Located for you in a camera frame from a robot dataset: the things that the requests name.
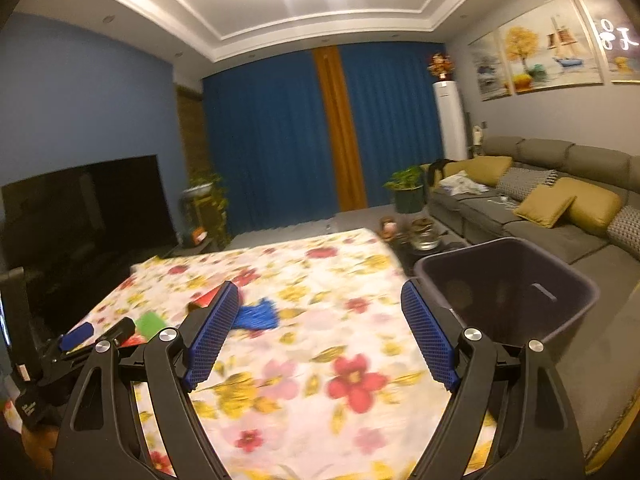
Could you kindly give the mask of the green foam fruit net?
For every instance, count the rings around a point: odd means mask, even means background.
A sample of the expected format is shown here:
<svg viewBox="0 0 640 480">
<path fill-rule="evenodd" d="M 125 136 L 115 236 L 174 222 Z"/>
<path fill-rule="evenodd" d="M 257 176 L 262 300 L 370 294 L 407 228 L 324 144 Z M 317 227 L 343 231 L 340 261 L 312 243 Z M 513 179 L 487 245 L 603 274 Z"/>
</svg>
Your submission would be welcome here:
<svg viewBox="0 0 640 480">
<path fill-rule="evenodd" d="M 153 311 L 142 314 L 134 324 L 136 324 L 137 333 L 144 340 L 152 339 L 157 333 L 167 327 L 164 319 Z"/>
</svg>

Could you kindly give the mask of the blue foam fruit net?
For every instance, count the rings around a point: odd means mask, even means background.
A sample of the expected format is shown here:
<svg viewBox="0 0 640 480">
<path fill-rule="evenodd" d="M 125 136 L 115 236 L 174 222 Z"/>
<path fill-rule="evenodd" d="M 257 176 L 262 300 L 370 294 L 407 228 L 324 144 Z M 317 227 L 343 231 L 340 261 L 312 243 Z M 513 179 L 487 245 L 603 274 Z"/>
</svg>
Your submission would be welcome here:
<svg viewBox="0 0 640 480">
<path fill-rule="evenodd" d="M 259 332 L 260 330 L 274 330 L 279 324 L 279 315 L 274 303 L 267 298 L 262 298 L 254 306 L 239 307 L 232 328 Z"/>
</svg>

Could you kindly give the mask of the red paper cup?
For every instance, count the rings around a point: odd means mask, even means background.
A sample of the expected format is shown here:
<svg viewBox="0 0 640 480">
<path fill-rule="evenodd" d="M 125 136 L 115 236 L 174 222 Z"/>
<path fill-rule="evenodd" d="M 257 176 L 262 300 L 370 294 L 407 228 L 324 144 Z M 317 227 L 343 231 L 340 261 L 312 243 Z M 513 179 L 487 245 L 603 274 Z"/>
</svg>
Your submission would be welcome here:
<svg viewBox="0 0 640 480">
<path fill-rule="evenodd" d="M 207 308 L 217 296 L 219 289 L 220 285 L 217 285 L 208 292 L 193 295 L 188 303 L 188 306 L 186 307 L 188 309 L 188 312 L 191 313 L 201 308 Z"/>
</svg>

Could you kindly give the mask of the black television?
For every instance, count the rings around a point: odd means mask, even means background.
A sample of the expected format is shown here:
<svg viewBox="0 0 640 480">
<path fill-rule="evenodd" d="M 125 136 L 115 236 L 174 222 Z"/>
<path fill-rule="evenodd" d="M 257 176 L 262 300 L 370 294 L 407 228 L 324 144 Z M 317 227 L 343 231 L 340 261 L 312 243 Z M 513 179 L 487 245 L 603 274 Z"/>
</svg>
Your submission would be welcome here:
<svg viewBox="0 0 640 480">
<path fill-rule="evenodd" d="M 3 185 L 1 197 L 4 262 L 24 270 L 32 315 L 50 333 L 178 243 L 154 155 L 40 174 Z"/>
</svg>

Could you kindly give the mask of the patterned cushion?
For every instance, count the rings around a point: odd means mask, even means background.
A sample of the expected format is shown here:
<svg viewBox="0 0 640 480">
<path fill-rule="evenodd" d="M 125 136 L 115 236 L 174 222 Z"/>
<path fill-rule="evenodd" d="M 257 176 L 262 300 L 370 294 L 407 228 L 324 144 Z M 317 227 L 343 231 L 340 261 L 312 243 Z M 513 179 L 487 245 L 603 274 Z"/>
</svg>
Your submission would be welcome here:
<svg viewBox="0 0 640 480">
<path fill-rule="evenodd" d="M 538 185 L 554 185 L 558 180 L 555 170 L 533 170 L 512 167 L 499 180 L 497 191 L 512 200 L 522 202 Z"/>
<path fill-rule="evenodd" d="M 610 242 L 640 258 L 640 210 L 623 207 L 606 229 Z"/>
</svg>

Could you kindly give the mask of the glass jar on floor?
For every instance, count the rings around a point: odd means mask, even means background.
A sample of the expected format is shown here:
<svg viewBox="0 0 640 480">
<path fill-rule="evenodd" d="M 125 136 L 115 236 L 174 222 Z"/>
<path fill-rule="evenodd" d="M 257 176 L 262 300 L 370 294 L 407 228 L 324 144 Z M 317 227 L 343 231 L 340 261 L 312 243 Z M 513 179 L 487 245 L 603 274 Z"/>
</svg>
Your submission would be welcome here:
<svg viewBox="0 0 640 480">
<path fill-rule="evenodd" d="M 435 249 L 440 242 L 440 234 L 430 218 L 417 218 L 411 222 L 409 230 L 410 245 L 421 252 Z"/>
</svg>

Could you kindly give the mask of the blue curtain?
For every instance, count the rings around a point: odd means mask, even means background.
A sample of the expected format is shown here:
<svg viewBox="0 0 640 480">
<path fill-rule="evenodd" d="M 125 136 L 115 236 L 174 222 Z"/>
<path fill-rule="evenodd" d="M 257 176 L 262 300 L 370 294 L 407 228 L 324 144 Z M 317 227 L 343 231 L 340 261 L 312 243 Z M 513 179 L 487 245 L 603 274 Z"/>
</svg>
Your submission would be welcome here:
<svg viewBox="0 0 640 480">
<path fill-rule="evenodd" d="M 444 156 L 432 42 L 343 44 L 368 207 L 387 204 L 392 174 Z M 340 212 L 312 50 L 251 62 L 204 81 L 209 157 L 224 180 L 232 234 Z"/>
</svg>

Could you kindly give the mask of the yellow cushion large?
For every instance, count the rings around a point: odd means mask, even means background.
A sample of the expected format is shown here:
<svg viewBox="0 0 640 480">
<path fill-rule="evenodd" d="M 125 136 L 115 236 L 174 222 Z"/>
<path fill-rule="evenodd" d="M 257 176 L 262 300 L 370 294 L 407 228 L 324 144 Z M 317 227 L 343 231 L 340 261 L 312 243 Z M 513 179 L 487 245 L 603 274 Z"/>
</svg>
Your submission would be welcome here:
<svg viewBox="0 0 640 480">
<path fill-rule="evenodd" d="M 573 178 L 559 178 L 553 188 L 574 200 L 567 209 L 567 218 L 578 228 L 605 237 L 608 226 L 623 207 L 616 193 Z"/>
</svg>

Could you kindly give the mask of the grey sectional sofa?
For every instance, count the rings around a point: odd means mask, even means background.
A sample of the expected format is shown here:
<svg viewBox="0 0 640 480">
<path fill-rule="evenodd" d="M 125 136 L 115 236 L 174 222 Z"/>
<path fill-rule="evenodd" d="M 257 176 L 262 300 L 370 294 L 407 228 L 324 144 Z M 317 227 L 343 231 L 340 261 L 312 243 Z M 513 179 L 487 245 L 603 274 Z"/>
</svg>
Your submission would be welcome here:
<svg viewBox="0 0 640 480">
<path fill-rule="evenodd" d="M 559 340 L 559 372 L 588 474 L 615 474 L 639 415 L 639 159 L 561 140 L 497 136 L 473 159 L 424 167 L 430 214 L 473 247 L 521 238 L 600 297 Z"/>
</svg>

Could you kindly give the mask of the patterned cushion far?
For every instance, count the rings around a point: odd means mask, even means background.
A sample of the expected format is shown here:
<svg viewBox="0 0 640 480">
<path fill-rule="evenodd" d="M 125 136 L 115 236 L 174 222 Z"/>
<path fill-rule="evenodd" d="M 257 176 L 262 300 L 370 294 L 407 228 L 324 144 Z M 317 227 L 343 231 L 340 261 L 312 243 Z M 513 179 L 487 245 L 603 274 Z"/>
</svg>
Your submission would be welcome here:
<svg viewBox="0 0 640 480">
<path fill-rule="evenodd" d="M 522 202 L 538 185 L 554 185 L 558 180 L 555 170 L 533 170 L 512 167 L 499 180 L 497 191 L 512 200 Z"/>
</svg>

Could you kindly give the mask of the potted green plant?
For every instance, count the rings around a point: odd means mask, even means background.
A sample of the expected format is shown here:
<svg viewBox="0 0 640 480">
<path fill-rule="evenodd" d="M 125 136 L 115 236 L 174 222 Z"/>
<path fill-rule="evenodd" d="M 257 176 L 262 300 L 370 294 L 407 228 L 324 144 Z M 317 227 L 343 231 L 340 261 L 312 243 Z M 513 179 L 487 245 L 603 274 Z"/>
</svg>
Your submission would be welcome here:
<svg viewBox="0 0 640 480">
<path fill-rule="evenodd" d="M 410 166 L 396 171 L 384 184 L 393 194 L 394 207 L 398 214 L 417 214 L 424 207 L 424 185 L 422 170 Z"/>
</svg>

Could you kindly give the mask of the white standing air conditioner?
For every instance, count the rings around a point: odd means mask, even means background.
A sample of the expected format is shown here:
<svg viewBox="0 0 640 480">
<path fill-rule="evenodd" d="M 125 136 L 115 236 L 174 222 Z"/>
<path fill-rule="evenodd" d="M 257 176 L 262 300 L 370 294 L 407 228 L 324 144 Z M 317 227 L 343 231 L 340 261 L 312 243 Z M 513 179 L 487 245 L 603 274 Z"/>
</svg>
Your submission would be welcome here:
<svg viewBox="0 0 640 480">
<path fill-rule="evenodd" d="M 467 159 L 468 142 L 457 84 L 454 81 L 443 80 L 434 82 L 433 89 L 444 155 L 452 160 Z"/>
</svg>

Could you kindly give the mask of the flower ornament on conditioner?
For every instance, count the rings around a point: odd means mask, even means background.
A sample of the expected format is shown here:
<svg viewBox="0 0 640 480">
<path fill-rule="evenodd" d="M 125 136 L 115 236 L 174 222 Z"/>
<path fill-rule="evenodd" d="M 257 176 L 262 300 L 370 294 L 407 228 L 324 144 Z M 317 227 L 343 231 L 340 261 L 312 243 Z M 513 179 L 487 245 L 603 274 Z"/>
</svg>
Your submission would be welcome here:
<svg viewBox="0 0 640 480">
<path fill-rule="evenodd" d="M 449 55 L 437 52 L 431 56 L 428 70 L 440 81 L 451 80 L 454 76 L 454 62 Z"/>
</svg>

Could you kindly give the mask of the left landscape painting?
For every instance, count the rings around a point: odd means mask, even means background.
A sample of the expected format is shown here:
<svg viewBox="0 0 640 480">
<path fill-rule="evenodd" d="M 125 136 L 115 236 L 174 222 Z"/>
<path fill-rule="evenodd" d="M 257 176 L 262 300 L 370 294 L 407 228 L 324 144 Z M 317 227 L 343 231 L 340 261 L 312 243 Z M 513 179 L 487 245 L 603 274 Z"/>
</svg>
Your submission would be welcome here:
<svg viewBox="0 0 640 480">
<path fill-rule="evenodd" d="M 490 101 L 512 94 L 502 62 L 496 32 L 488 32 L 469 44 L 480 99 Z"/>
</svg>

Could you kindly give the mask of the right calligraphy painting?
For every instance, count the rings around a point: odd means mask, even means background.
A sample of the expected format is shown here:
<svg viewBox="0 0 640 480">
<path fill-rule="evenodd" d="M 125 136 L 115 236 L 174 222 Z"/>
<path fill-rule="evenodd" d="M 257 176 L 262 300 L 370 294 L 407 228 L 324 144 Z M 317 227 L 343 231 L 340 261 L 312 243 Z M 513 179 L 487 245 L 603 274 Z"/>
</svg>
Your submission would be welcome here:
<svg viewBox="0 0 640 480">
<path fill-rule="evenodd" d="M 578 0 L 613 84 L 638 84 L 639 33 L 618 0 Z"/>
</svg>

